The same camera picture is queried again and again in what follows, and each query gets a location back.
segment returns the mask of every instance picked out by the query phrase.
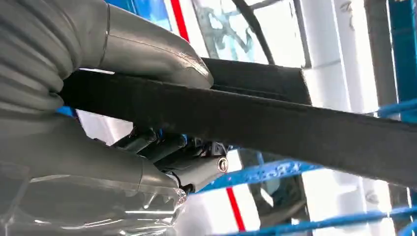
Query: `plastic cover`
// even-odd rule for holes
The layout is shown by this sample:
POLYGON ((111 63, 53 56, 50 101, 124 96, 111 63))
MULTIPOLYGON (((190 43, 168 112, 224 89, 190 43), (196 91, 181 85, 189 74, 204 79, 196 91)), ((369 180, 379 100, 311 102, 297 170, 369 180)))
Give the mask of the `plastic cover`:
POLYGON ((30 178, 0 162, 0 235, 175 235, 181 189, 78 176, 30 178))

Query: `black strap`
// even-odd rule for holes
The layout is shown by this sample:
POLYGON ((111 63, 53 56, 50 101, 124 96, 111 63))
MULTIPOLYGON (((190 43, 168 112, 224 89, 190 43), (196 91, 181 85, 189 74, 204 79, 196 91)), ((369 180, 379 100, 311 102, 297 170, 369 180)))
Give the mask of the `black strap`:
POLYGON ((261 44, 262 50, 267 57, 268 63, 271 65, 275 65, 275 61, 273 59, 271 50, 268 46, 267 40, 265 39, 265 35, 262 32, 261 25, 259 24, 258 19, 256 18, 253 10, 248 6, 248 4, 244 0, 232 0, 233 3, 236 5, 236 8, 241 12, 242 16, 248 22, 249 27, 255 33, 256 37, 261 44))

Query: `gray hose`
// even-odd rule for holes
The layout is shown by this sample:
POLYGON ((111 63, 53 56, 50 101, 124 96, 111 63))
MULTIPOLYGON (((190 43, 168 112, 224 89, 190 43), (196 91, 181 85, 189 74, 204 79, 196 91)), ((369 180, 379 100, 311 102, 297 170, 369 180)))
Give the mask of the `gray hose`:
POLYGON ((33 175, 68 174, 175 186, 152 164, 88 139, 55 114, 63 79, 79 67, 208 89, 190 45, 103 0, 0 0, 0 161, 33 175))

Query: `glass pane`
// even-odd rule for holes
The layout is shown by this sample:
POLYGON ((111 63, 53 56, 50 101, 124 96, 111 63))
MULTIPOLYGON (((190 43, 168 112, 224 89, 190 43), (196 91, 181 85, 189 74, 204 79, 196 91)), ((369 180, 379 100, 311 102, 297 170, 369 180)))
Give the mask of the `glass pane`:
MULTIPOLYGON (((263 29, 275 63, 304 66, 304 52, 292 0, 247 0, 263 29)), ((256 35, 232 0, 193 0, 211 58, 267 63, 256 35)))

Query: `red stripe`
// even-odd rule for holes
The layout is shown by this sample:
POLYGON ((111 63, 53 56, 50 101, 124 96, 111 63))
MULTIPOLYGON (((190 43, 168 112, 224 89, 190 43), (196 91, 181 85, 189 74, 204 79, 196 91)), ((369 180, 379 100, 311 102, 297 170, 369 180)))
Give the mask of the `red stripe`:
POLYGON ((232 188, 226 188, 227 196, 229 196, 230 205, 232 205, 233 215, 235 215, 236 223, 240 232, 246 231, 243 223, 242 215, 240 214, 239 206, 236 201, 235 193, 232 188))
POLYGON ((187 33, 187 28, 185 27, 184 16, 182 15, 181 5, 179 0, 171 0, 172 9, 174 10, 175 20, 177 21, 179 34, 188 42, 190 41, 187 33))

